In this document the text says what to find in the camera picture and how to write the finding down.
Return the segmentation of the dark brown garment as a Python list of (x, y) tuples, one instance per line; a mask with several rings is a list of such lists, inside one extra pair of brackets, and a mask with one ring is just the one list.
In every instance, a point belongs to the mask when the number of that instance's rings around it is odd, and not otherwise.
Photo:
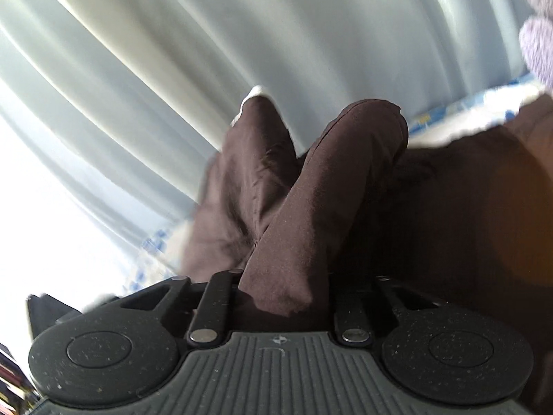
[(181, 271), (242, 269), (248, 327), (320, 328), (337, 297), (387, 275), (519, 330), (521, 396), (552, 410), (552, 99), (436, 148), (395, 104), (354, 102), (298, 155), (273, 102), (248, 99), (211, 161)]

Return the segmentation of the blue floral white bedding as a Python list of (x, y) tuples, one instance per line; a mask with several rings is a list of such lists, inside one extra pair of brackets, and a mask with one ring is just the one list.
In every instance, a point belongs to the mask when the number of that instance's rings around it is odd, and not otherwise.
[[(520, 107), (545, 92), (545, 86), (526, 74), (504, 86), (467, 96), (449, 106), (435, 108), (410, 124), (410, 147), (437, 147), (460, 137), (502, 125), (516, 117)], [(177, 275), (193, 220), (165, 226), (139, 248), (136, 272), (125, 291), (130, 294)]]

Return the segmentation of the white pleated curtain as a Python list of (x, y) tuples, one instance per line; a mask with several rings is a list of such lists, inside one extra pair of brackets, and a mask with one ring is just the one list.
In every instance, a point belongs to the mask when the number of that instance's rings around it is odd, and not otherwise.
[(1, 133), (128, 254), (191, 212), (243, 97), (305, 149), (357, 99), (417, 115), (522, 75), (526, 0), (1, 0)]

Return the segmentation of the purple plush teddy bear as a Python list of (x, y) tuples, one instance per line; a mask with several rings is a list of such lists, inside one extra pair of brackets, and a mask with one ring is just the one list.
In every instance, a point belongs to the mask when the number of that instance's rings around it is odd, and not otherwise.
[(527, 0), (533, 14), (519, 31), (526, 66), (552, 92), (552, 0)]

